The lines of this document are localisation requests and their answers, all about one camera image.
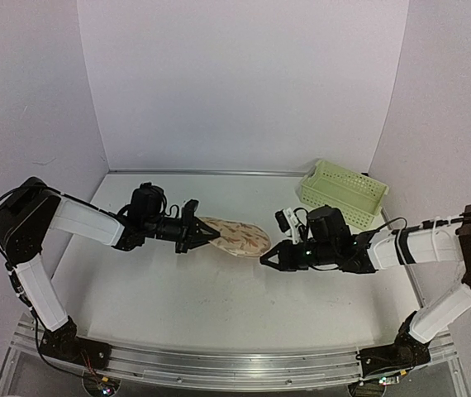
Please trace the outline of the pale green perforated basket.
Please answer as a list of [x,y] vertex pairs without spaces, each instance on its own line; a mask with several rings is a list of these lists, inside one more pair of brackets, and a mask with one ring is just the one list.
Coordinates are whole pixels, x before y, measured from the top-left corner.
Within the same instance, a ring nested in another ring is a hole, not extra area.
[[338,208],[345,221],[361,231],[381,213],[389,187],[361,173],[319,160],[297,187],[299,200],[311,208]]

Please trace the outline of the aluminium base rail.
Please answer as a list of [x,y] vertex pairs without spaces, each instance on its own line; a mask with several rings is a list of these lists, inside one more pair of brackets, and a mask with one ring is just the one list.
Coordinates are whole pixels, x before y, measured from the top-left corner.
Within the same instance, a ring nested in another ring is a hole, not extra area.
[[449,331],[439,333],[430,344],[430,362],[413,369],[369,374],[372,358],[358,347],[312,348],[296,351],[198,350],[124,342],[108,337],[79,335],[103,345],[91,359],[96,372],[119,380],[134,380],[190,390],[268,392],[319,390],[327,386],[375,380],[396,384],[431,366],[447,364],[457,396],[469,395],[459,356]]

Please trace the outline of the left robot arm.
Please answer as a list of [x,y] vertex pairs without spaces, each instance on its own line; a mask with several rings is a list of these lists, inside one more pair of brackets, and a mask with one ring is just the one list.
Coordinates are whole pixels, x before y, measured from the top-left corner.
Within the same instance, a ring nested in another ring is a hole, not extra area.
[[80,237],[121,252],[157,240],[170,242],[175,253],[185,254],[221,235],[197,216],[198,205],[190,199],[170,214],[164,190],[151,182],[134,189],[129,202],[114,213],[38,177],[0,196],[0,254],[16,296],[34,319],[36,350],[43,361],[103,370],[112,350],[106,342],[80,336],[61,302],[53,285],[58,267],[45,264],[44,249],[52,237]]

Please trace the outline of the floral mesh laundry bag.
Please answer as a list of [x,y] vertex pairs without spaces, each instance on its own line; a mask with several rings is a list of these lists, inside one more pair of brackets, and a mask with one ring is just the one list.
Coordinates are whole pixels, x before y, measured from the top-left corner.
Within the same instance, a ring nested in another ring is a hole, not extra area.
[[259,258],[272,247],[268,234],[254,224],[210,217],[200,220],[220,233],[210,244],[232,256]]

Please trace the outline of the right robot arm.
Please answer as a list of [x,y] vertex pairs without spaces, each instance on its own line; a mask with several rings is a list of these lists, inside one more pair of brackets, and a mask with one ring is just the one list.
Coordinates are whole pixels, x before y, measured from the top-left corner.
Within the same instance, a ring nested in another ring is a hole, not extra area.
[[456,263],[461,275],[436,301],[410,314],[387,345],[359,350],[363,378],[395,374],[430,362],[433,338],[471,309],[471,204],[455,217],[434,218],[402,228],[388,223],[351,232],[338,208],[324,205],[300,221],[297,210],[275,214],[285,239],[259,258],[281,272],[339,270],[356,275],[397,267]]

